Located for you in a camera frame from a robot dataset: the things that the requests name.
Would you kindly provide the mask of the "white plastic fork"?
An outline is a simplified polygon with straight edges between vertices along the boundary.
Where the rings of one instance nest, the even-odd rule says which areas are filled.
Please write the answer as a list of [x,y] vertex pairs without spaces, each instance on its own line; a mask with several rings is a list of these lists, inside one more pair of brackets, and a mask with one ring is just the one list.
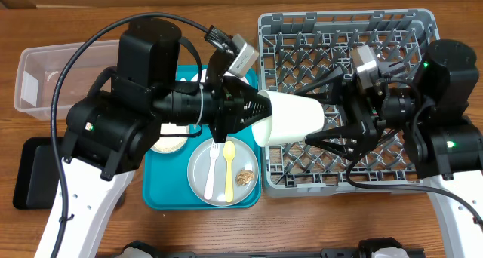
[[220,154],[220,144],[213,142],[210,147],[210,166],[208,169],[208,177],[206,180],[205,184],[205,191],[204,191],[204,198],[206,200],[211,200],[213,196],[213,190],[214,190],[214,171],[215,171],[215,165],[216,165],[216,160],[218,159]]

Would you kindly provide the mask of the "pink rimmed white plate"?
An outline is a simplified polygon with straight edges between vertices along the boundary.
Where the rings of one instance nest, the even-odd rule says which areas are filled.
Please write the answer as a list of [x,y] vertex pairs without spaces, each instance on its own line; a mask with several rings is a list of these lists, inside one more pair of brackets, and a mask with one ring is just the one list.
[[[201,82],[204,83],[205,82],[205,79],[206,79],[206,75],[207,75],[207,69],[203,69],[202,70],[202,75],[201,75]],[[224,74],[224,76],[232,76],[234,77],[233,74],[231,74],[230,72],[226,72]],[[240,78],[240,80],[242,80],[244,83],[246,84],[249,84],[249,81],[247,80],[246,77],[243,77],[243,78]],[[196,73],[192,78],[191,78],[191,82],[196,82],[198,81],[198,73]]]

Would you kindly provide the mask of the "yellow plastic spoon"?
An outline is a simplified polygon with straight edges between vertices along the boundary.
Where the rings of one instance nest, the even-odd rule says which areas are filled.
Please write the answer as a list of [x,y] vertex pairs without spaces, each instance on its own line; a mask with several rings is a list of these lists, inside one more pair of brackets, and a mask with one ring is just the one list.
[[233,190],[233,175],[232,175],[232,162],[235,158],[236,150],[233,141],[228,140],[223,146],[223,157],[226,160],[226,182],[225,182],[225,200],[230,203],[234,199]]

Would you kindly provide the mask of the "white paper cup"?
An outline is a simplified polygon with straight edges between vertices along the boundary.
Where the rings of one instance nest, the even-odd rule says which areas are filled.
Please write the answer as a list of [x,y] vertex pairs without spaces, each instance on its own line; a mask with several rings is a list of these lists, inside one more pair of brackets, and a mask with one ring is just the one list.
[[325,125],[323,106],[315,99],[267,90],[258,94],[269,100],[272,110],[270,116],[251,125],[260,147],[304,141]]

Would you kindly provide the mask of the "grey plate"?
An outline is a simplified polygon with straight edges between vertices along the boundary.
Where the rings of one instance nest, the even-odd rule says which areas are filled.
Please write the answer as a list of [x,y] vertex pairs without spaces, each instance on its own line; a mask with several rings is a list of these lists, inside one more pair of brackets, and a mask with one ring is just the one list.
[[[188,162],[187,179],[191,190],[202,202],[216,207],[228,207],[241,204],[250,194],[255,193],[258,181],[258,160],[252,148],[234,137],[229,137],[227,140],[234,142],[236,150],[235,158],[232,162],[234,190],[234,199],[232,202],[227,203],[225,200],[226,160],[223,157],[223,144],[220,145],[220,154],[216,160],[214,190],[211,200],[204,198],[204,191],[211,161],[209,152],[213,140],[210,138],[196,147]],[[242,170],[252,170],[254,172],[254,179],[245,186],[238,186],[235,178]]]

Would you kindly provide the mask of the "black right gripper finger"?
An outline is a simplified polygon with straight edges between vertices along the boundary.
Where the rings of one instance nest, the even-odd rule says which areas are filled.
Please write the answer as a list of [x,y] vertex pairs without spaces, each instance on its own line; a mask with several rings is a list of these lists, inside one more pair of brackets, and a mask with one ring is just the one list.
[[304,138],[304,143],[336,155],[355,155],[361,151],[362,140],[367,133],[367,124],[360,121],[359,123],[308,134]]
[[312,83],[297,90],[297,95],[320,103],[342,103],[344,72],[340,66],[326,72]]

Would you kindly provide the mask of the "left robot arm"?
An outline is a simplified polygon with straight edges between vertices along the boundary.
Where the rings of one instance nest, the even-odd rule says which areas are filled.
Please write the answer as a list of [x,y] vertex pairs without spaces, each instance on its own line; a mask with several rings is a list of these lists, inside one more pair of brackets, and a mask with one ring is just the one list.
[[196,81],[176,78],[184,18],[150,12],[126,17],[115,66],[71,107],[63,138],[51,128],[59,184],[38,257],[93,257],[109,218],[144,155],[171,123],[208,127],[215,143],[271,115],[269,100],[243,78],[258,51],[240,35],[203,29],[215,51]]

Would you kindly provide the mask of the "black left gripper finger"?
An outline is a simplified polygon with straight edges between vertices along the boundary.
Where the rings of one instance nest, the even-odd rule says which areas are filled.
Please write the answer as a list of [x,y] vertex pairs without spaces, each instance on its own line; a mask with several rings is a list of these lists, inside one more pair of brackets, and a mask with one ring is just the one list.
[[255,122],[268,118],[271,114],[272,112],[268,110],[255,112],[254,114],[250,113],[248,115],[243,111],[230,112],[226,117],[226,135],[236,134]]
[[270,109],[269,99],[259,94],[256,88],[243,82],[240,78],[224,77],[223,87],[231,98],[242,101],[247,109]]

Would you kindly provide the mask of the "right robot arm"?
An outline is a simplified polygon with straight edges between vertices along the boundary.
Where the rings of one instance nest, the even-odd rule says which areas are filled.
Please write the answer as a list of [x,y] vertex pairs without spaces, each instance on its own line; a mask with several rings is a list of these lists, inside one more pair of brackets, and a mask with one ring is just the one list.
[[425,192],[437,215],[449,257],[482,255],[482,134],[466,116],[478,83],[476,55],[460,41],[437,40],[412,80],[402,62],[381,61],[367,46],[351,52],[355,71],[345,80],[332,69],[297,95],[340,107],[343,125],[305,137],[310,146],[356,166],[396,134],[420,183],[396,191]]

